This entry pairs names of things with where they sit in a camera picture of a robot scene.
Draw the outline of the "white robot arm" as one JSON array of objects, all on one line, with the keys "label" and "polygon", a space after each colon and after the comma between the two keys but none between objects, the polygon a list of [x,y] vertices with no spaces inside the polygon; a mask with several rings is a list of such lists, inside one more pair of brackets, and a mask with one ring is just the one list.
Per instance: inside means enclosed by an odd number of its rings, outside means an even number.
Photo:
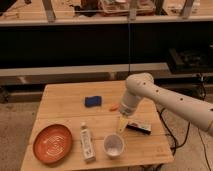
[{"label": "white robot arm", "polygon": [[150,73],[133,74],[125,80],[126,91],[119,104],[124,116],[135,113],[143,98],[164,106],[213,137],[213,104],[154,84]]}]

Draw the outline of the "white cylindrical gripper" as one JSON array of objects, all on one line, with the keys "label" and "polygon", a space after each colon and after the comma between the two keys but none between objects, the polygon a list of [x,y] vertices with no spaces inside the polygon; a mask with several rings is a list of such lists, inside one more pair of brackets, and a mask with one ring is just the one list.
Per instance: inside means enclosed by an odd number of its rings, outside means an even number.
[{"label": "white cylindrical gripper", "polygon": [[132,115],[136,111],[140,101],[141,101],[141,97],[138,97],[130,93],[128,90],[125,91],[119,104],[119,112],[123,115],[120,116],[118,120],[118,125],[117,125],[118,134],[121,134],[125,130],[128,124],[127,116]]}]

